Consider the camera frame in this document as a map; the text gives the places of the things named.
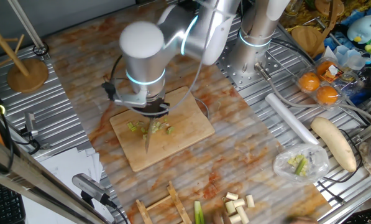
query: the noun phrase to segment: blue plush toy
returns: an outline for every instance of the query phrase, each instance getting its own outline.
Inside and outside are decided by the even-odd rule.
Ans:
[[[371,40],[371,18],[363,17],[355,21],[347,31],[348,39],[365,44]]]

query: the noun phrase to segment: white rolling pin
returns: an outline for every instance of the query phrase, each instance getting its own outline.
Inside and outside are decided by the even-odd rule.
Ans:
[[[308,131],[308,129],[301,123],[296,116],[275,96],[274,93],[268,94],[265,100],[271,107],[285,120],[285,122],[292,128],[292,130],[304,141],[304,143],[311,143],[318,145],[319,141]]]

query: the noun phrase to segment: orange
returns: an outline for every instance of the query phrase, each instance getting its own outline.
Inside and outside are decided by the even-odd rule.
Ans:
[[[301,86],[301,90],[303,91],[315,91],[319,88],[319,81],[318,76],[316,76],[313,72],[305,73],[299,80],[298,84]]]
[[[322,86],[316,92],[318,103],[322,105],[332,105],[338,99],[337,91],[331,86]]]
[[[336,66],[335,63],[331,62],[331,61],[325,61],[325,62],[322,62],[320,65],[318,65],[316,67],[316,71],[317,71],[317,74],[318,75],[323,75],[331,65],[334,65]]]

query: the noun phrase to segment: glowing blue ring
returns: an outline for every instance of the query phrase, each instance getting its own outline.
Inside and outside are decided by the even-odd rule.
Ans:
[[[140,81],[137,81],[137,80],[135,80],[134,78],[132,78],[129,75],[129,72],[127,72],[127,70],[126,70],[126,76],[129,78],[130,81],[134,82],[135,84],[138,84],[138,85],[151,85],[151,84],[154,84],[155,82],[159,81],[164,76],[165,72],[166,72],[166,68],[163,69],[162,75],[159,78],[157,78],[156,80],[151,81],[151,82],[140,82]]]
[[[267,45],[267,44],[269,44],[269,43],[271,42],[271,40],[270,40],[270,41],[268,41],[268,42],[265,43],[265,44],[256,45],[256,44],[248,43],[245,39],[243,39],[243,36],[242,36],[240,33],[239,33],[239,37],[240,37],[241,40],[243,40],[243,42],[244,42],[245,44],[247,44],[247,45],[249,45],[249,46],[251,46],[251,47],[263,47],[263,46],[265,46],[265,45]]]
[[[196,23],[197,20],[198,20],[198,16],[195,16],[195,18],[193,18],[191,24],[188,26],[188,28],[186,28],[186,31],[185,31],[185,34],[184,34],[184,38],[183,38],[183,42],[181,43],[181,54],[182,55],[185,55],[185,42],[186,42],[186,38],[188,38],[188,35],[190,34],[191,29],[195,25],[195,23]]]

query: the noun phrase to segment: wooden stick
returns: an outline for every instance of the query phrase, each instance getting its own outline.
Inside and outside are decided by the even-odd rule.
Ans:
[[[8,54],[8,56],[12,59],[12,61],[17,65],[18,69],[21,71],[23,75],[26,77],[29,76],[29,71],[26,69],[25,65],[18,59],[17,55],[12,51],[10,46],[4,41],[4,38],[0,34],[0,46],[3,50]]]
[[[151,204],[149,207],[147,207],[147,211],[155,208],[156,206],[160,205],[162,202],[166,201],[167,199],[171,198],[172,196],[167,195],[165,198],[160,199],[158,202],[155,202]]]
[[[143,202],[140,202],[140,200],[138,200],[138,199],[136,200],[136,202],[137,202],[138,210],[140,210],[141,217],[144,220],[144,223],[145,224],[153,224],[152,223],[152,220],[149,217],[148,211],[145,208],[144,203]]]
[[[167,187],[168,193],[172,197],[172,200],[174,202],[174,205],[176,206],[178,213],[180,214],[181,218],[183,219],[185,224],[192,224],[188,214],[186,213],[186,210],[184,208],[184,205],[181,203],[180,198],[178,197],[177,192],[175,191],[173,184],[171,181],[168,182]]]
[[[4,41],[6,41],[6,42],[15,42],[15,41],[18,41],[18,38],[4,38]]]
[[[19,47],[21,46],[21,43],[22,43],[22,41],[24,40],[24,37],[25,37],[25,35],[22,34],[21,37],[19,38],[19,41],[18,41],[18,44],[17,44],[16,50],[14,51],[14,53],[16,53],[16,54],[18,53]],[[9,61],[11,61],[11,58],[7,58],[7,59],[5,59],[4,61],[0,62],[0,67],[3,66],[5,63],[7,63],[7,62],[9,62]]]

